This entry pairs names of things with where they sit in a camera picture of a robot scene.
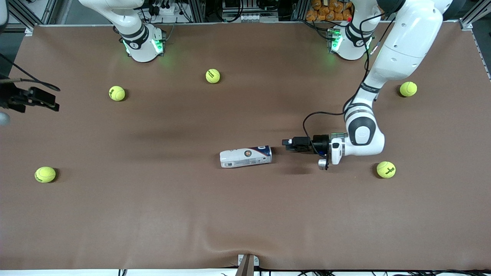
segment table surface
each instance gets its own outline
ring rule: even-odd
[[[17,63],[61,88],[61,108],[8,110],[0,128],[0,269],[228,267],[240,253],[266,269],[490,268],[491,83],[457,23],[407,79],[415,96],[382,89],[384,151],[327,172],[281,140],[341,111],[364,59],[327,54],[303,24],[177,26],[144,64],[117,39],[36,28],[22,42]],[[113,85],[129,97],[112,101]],[[345,130],[325,115],[307,128]],[[220,151],[264,144],[272,164],[220,168]],[[384,160],[392,179],[374,175]],[[41,166],[55,183],[35,181]]]

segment yellow-green tennis ball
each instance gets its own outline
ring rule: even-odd
[[[113,86],[109,89],[109,97],[115,101],[121,101],[126,96],[124,89],[120,86]]]
[[[389,161],[380,162],[377,165],[377,173],[382,178],[391,178],[396,174],[396,166]]]
[[[56,171],[52,167],[40,167],[34,173],[34,177],[38,182],[48,183],[55,179]]]
[[[206,71],[206,80],[209,83],[218,83],[220,80],[220,72],[217,69],[210,69]]]
[[[410,97],[416,94],[416,91],[418,91],[418,87],[413,82],[405,82],[401,85],[401,88],[399,89],[399,92],[404,97]]]

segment brown table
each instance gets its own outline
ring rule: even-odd
[[[327,172],[281,140],[302,136],[310,112],[340,111],[363,59],[328,55],[303,24],[177,26],[145,64],[117,39],[111,28],[24,39],[17,63],[60,86],[61,109],[8,111],[0,128],[0,269],[227,267],[240,253],[266,269],[491,267],[491,83],[457,23],[408,79],[415,96],[397,94],[402,81],[382,89],[384,152]],[[126,101],[108,97],[113,85]],[[345,130],[323,115],[307,127]],[[220,151],[264,144],[273,164],[219,167]],[[374,175],[384,160],[392,179]],[[57,181],[37,183],[40,166]]]

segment can label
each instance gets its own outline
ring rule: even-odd
[[[240,148],[220,152],[221,167],[233,168],[271,163],[270,146]]]

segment pile of potatoes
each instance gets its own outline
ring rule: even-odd
[[[350,21],[353,17],[353,3],[340,2],[338,0],[312,0],[312,9],[307,11],[306,21]]]

